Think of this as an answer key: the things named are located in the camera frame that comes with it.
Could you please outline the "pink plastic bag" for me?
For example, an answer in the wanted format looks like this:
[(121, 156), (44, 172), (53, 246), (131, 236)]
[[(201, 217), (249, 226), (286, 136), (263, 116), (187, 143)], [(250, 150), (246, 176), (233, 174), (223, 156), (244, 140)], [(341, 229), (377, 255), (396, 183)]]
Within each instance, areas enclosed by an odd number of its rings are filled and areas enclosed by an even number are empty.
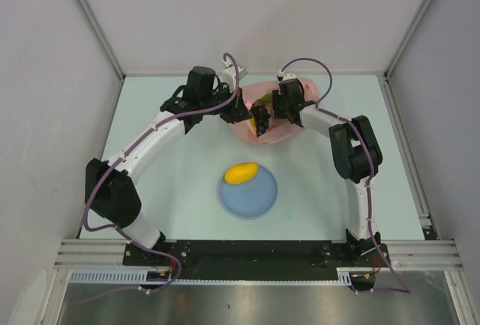
[(302, 131), (299, 111), (320, 99), (317, 85), (307, 78), (254, 83), (242, 89), (252, 117), (229, 129), (241, 141), (266, 145), (287, 140)]

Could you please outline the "yellow fake mango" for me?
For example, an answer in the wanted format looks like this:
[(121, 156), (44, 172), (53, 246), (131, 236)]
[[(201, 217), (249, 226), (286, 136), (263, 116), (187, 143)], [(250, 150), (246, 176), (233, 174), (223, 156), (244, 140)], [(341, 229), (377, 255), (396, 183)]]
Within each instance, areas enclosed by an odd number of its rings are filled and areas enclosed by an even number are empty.
[(237, 164), (225, 172), (223, 180), (228, 185), (241, 185), (254, 179), (260, 170), (257, 163)]

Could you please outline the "green fake fruit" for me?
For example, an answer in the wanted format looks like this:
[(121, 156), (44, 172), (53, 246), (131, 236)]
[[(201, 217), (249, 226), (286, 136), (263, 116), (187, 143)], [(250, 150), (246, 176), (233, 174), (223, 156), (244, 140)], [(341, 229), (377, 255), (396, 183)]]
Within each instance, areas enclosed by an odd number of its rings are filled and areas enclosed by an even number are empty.
[(263, 104), (267, 104), (267, 103), (271, 103), (271, 102), (272, 102), (272, 98), (273, 98), (272, 93), (268, 93), (268, 94), (263, 95), (263, 96), (259, 99), (259, 101), (260, 101), (261, 103), (263, 103)]

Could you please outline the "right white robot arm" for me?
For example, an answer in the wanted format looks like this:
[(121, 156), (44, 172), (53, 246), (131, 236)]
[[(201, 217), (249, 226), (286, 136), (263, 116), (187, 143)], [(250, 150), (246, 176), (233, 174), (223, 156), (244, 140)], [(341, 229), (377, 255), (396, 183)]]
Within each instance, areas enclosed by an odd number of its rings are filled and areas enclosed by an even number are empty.
[(374, 177), (383, 154), (366, 116), (348, 119), (305, 99), (297, 78), (283, 78), (273, 91), (274, 115), (316, 131), (330, 141), (334, 168), (345, 180), (349, 204), (346, 258), (355, 266), (365, 265), (380, 249), (380, 233), (374, 229)]

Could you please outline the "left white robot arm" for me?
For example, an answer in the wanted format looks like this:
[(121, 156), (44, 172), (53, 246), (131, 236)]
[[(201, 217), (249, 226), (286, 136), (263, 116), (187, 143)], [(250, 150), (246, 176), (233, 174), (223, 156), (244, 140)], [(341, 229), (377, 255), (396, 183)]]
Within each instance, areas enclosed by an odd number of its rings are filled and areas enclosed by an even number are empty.
[(85, 210), (108, 220), (130, 241), (140, 244), (147, 263), (166, 255), (165, 236), (142, 212), (136, 185), (165, 148), (186, 135), (204, 116), (219, 116), (234, 124), (251, 117), (240, 81), (244, 67), (226, 62), (220, 75), (211, 68), (193, 67), (187, 82), (160, 106), (148, 127), (126, 149), (105, 161), (93, 158), (85, 168)]

